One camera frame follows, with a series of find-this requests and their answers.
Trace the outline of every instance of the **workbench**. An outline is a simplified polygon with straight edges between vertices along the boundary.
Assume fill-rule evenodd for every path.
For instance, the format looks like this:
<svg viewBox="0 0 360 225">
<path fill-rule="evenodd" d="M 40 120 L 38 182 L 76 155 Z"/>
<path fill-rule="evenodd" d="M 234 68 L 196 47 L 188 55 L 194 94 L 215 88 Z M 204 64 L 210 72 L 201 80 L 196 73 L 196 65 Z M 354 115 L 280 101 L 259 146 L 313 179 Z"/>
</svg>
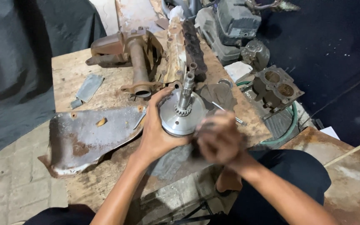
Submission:
<svg viewBox="0 0 360 225">
<path fill-rule="evenodd" d="M 166 49 L 167 31 L 155 33 L 155 36 L 163 48 Z M 222 78 L 231 80 L 204 40 L 201 40 L 200 46 L 204 52 L 204 61 L 208 70 L 206 72 L 207 79 L 203 83 L 197 84 L 197 88 L 202 87 L 204 84 L 217 83 Z M 77 90 L 90 73 L 102 75 L 105 80 L 93 98 L 75 110 L 100 110 L 120 106 L 147 105 L 146 101 L 139 98 L 135 101 L 128 100 L 129 93 L 120 90 L 122 85 L 132 84 L 132 67 L 107 69 L 98 65 L 87 66 L 85 61 L 90 57 L 90 49 L 84 49 L 52 58 L 56 112 L 72 111 L 70 102 L 75 99 Z M 161 74 L 164 69 L 166 69 L 166 61 L 162 59 L 157 69 L 157 75 Z M 247 126 L 239 127 L 239 130 L 248 136 L 247 147 L 270 138 L 271 134 L 257 115 L 255 108 L 246 100 L 236 85 L 234 85 L 232 92 L 237 99 L 234 111 L 237 117 L 247 123 Z M 104 160 L 96 166 L 91 166 L 82 174 L 66 179 L 69 204 L 86 204 L 96 211 L 122 174 L 129 156 L 136 150 L 139 143 L 140 138 L 112 151 L 112 154 L 104 157 L 105 159 L 108 158 L 108 160 Z M 188 159 L 183 162 L 171 180 L 159 180 L 154 176 L 145 176 L 135 194 L 135 198 L 145 196 L 209 165 L 203 159 Z"/>
</svg>

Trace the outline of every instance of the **hand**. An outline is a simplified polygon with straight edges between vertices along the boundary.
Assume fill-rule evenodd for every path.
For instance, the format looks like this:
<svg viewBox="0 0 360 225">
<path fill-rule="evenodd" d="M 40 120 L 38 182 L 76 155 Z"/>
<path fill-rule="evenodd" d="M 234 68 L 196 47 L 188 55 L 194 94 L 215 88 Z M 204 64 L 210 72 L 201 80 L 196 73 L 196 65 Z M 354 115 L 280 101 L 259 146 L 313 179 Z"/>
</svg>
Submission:
<svg viewBox="0 0 360 225">
<path fill-rule="evenodd" d="M 210 163 L 227 165 L 244 150 L 245 136 L 237 130 L 233 112 L 217 110 L 197 126 L 195 136 L 201 154 Z"/>
<path fill-rule="evenodd" d="M 190 143 L 192 139 L 191 135 L 174 137 L 166 133 L 162 128 L 162 121 L 159 117 L 157 106 L 173 90 L 174 87 L 166 87 L 154 94 L 148 102 L 141 144 L 135 152 L 139 154 L 140 159 L 145 159 L 148 165 L 171 149 Z"/>
</svg>

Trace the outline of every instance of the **gear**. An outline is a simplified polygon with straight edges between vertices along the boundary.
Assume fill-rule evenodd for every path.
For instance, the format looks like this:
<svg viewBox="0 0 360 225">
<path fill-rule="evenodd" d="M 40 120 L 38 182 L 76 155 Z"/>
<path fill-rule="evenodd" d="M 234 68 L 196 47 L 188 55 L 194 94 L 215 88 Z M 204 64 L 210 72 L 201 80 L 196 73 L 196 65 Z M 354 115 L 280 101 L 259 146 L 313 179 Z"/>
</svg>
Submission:
<svg viewBox="0 0 360 225">
<path fill-rule="evenodd" d="M 188 114 L 190 114 L 191 108 L 192 108 L 191 104 L 189 104 L 186 109 L 181 109 L 177 104 L 174 105 L 174 110 L 179 116 L 187 116 Z"/>
</svg>

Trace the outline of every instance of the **wooden stick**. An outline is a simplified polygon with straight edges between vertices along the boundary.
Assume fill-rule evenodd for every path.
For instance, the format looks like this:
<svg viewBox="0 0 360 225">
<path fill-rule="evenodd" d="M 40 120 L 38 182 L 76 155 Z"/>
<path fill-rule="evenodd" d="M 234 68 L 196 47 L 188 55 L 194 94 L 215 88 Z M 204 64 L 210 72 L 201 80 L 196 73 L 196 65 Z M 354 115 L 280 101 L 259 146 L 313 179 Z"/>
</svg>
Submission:
<svg viewBox="0 0 360 225">
<path fill-rule="evenodd" d="M 329 161 L 328 163 L 324 164 L 324 167 L 328 167 L 330 166 L 331 164 L 335 163 L 335 162 L 338 162 L 340 161 L 341 159 L 351 155 L 352 153 L 356 152 L 356 151 L 359 151 L 360 150 L 360 145 L 354 149 L 352 149 L 351 151 L 345 153 L 344 155 L 342 156 L 338 156 L 337 158 L 333 159 L 332 161 Z"/>
</svg>

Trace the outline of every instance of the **metal disc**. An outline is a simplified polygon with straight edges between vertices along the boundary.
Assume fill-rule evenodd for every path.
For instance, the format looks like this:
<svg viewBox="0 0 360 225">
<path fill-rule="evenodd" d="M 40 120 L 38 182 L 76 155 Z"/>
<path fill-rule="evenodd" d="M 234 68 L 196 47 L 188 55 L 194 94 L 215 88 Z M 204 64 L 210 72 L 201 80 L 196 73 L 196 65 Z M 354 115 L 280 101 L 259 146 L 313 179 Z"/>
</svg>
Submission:
<svg viewBox="0 0 360 225">
<path fill-rule="evenodd" d="M 192 109 L 189 115 L 179 116 L 174 110 L 180 98 L 180 89 L 175 89 L 172 94 L 165 98 L 159 107 L 159 115 L 163 129 L 173 136 L 189 135 L 195 131 L 195 127 L 205 117 L 207 110 L 203 100 L 196 93 L 191 94 Z"/>
</svg>

